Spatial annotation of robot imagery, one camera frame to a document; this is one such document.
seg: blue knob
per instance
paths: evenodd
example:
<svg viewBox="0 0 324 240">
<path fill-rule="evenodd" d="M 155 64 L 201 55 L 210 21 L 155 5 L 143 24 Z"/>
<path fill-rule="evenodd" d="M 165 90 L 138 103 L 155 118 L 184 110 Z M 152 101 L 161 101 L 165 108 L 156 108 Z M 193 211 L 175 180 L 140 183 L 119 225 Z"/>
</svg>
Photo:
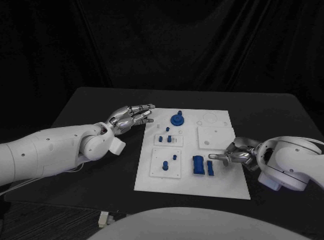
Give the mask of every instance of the blue knob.
<svg viewBox="0 0 324 240">
<path fill-rule="evenodd" d="M 164 171 L 166 171 L 168 170 L 168 162 L 166 161 L 164 161 L 164 167 L 162 167 L 162 169 L 164 169 Z"/>
<path fill-rule="evenodd" d="M 185 122 L 185 119 L 182 117 L 182 112 L 178 111 L 178 114 L 171 117 L 171 124 L 174 126 L 181 126 Z"/>
</svg>

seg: white board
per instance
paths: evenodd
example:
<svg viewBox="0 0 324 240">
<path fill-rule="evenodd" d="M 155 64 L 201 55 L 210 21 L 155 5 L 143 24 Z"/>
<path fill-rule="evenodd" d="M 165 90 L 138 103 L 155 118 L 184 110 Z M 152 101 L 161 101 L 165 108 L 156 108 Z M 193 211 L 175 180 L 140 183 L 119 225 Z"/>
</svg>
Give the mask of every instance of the white board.
<svg viewBox="0 0 324 240">
<path fill-rule="evenodd" d="M 178 110 L 182 111 L 185 122 L 181 126 L 174 126 L 171 124 L 171 116 L 178 113 Z M 221 161 L 211 159 L 214 176 L 208 176 L 207 173 L 206 163 L 210 160 L 208 154 L 223 154 L 229 143 L 236 137 L 229 112 L 223 110 L 158 108 L 153 109 L 151 118 L 155 119 L 155 122 L 149 123 L 145 129 L 135 190 L 250 199 L 240 163 L 233 163 L 224 167 Z M 172 139 L 182 139 L 182 145 L 180 145 L 180 140 L 177 143 L 175 141 L 166 142 L 166 139 L 159 142 L 159 136 L 164 136 L 164 138 L 172 136 Z M 208 141 L 211 145 L 204 144 L 204 146 L 210 146 L 211 149 L 200 149 L 198 140 L 203 142 Z M 172 159 L 169 160 L 171 156 L 168 156 L 169 169 L 164 171 L 162 159 L 159 159 L 159 163 L 152 161 L 155 149 L 161 149 L 159 156 L 162 156 L 162 152 L 166 149 L 169 151 L 181 151 L 181 159 L 177 160 L 180 161 L 181 176 L 177 176 L 180 178 L 175 177 L 177 173 L 168 173 L 166 175 L 159 175 L 159 177 L 152 176 L 151 173 L 155 172 L 155 169 L 164 174 L 177 163 Z M 193 173 L 193 156 L 203 156 L 204 158 L 204 175 Z"/>
</svg>

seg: cable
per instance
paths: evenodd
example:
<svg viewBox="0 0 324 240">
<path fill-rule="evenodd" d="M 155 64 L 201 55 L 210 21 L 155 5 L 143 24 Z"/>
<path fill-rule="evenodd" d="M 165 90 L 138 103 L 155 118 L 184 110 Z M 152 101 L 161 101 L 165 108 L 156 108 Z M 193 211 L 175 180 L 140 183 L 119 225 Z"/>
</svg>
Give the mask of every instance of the cable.
<svg viewBox="0 0 324 240">
<path fill-rule="evenodd" d="M 300 137 L 300 136 L 298 136 L 297 138 L 304 139 L 304 140 L 307 140 L 307 141 L 310 141 L 310 142 L 314 142 L 314 143 L 318 143 L 318 144 L 324 145 L 324 142 L 323 142 L 323 141 L 318 141 L 318 140 L 316 140 L 316 139 L 313 139 L 313 138 Z"/>
<path fill-rule="evenodd" d="M 71 172 L 71 173 L 78 172 L 78 171 L 83 169 L 83 167 L 84 167 L 84 163 L 81 164 L 81 167 L 80 167 L 78 170 L 75 170 L 77 168 L 74 168 L 74 170 L 65 171 L 65 173 L 68 173 L 68 172 Z M 29 183 L 38 181 L 39 179 L 42 179 L 42 177 L 39 177 L 39 178 L 36 178 L 36 179 L 32 178 L 32 179 L 26 180 L 25 182 L 22 182 L 20 184 L 17 184 L 17 185 L 13 186 L 12 188 L 9 188 L 6 191 L 0 192 L 0 196 L 2 196 L 3 194 L 6 194 L 9 191 L 13 191 L 15 189 L 20 188 L 22 186 L 28 185 Z"/>
</svg>

